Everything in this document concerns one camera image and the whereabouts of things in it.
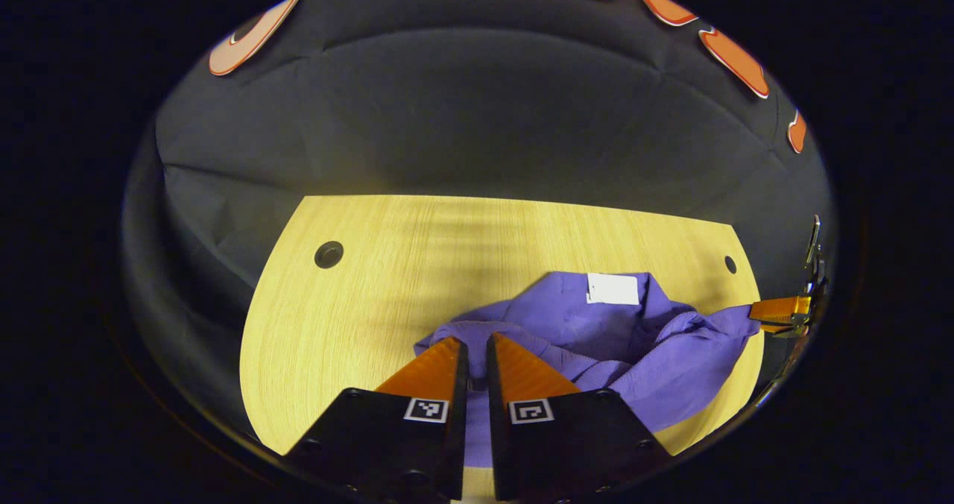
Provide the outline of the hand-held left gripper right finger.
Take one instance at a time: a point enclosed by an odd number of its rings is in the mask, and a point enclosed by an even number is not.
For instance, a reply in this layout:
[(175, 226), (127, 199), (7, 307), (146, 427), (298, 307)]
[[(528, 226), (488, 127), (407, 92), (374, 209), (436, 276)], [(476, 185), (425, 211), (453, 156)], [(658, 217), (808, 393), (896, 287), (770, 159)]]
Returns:
[(486, 362), (498, 501), (609, 503), (674, 461), (617, 391), (582, 391), (498, 332)]

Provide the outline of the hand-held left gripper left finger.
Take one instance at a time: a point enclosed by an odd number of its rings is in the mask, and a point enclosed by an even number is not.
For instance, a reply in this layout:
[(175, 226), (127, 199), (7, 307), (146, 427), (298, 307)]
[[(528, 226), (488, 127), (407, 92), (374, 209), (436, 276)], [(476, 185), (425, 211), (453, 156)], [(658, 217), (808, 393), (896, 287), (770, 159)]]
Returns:
[(467, 380), (467, 346), (444, 338), (378, 388), (341, 391), (284, 460), (361, 502), (460, 500)]

